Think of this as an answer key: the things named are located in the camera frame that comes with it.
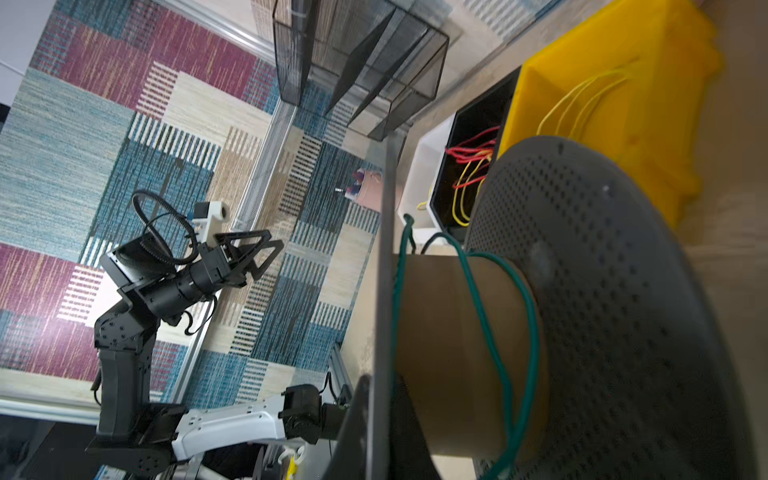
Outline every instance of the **cardboard tube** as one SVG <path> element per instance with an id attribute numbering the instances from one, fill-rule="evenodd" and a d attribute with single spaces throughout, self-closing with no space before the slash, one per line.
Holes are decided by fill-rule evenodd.
<path id="1" fill-rule="evenodd" d="M 470 257 L 468 261 L 512 382 L 517 422 L 531 348 L 525 303 L 501 267 L 484 258 Z M 536 453 L 548 421 L 547 353 L 537 321 L 539 375 L 517 462 Z M 503 453 L 502 384 L 457 257 L 408 256 L 396 371 L 408 386 L 433 455 L 496 460 Z"/>

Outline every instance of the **perforated plastic surface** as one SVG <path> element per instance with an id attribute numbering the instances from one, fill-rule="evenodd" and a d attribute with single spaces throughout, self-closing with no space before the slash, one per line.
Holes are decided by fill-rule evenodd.
<path id="1" fill-rule="evenodd" d="M 703 291 L 613 162 L 559 137 L 515 145 L 483 185 L 466 247 L 516 263 L 541 309 L 550 422 L 514 478 L 755 476 Z"/>

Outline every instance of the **yellow plastic container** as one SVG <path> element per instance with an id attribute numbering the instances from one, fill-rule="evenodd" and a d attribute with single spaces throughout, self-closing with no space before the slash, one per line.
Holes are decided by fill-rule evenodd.
<path id="1" fill-rule="evenodd" d="M 721 65 L 715 34 L 690 0 L 616 0 L 525 62 L 499 154 L 540 125 L 541 134 L 570 136 L 621 166 L 677 227 L 683 202 L 700 190 L 690 151 L 706 79 Z"/>

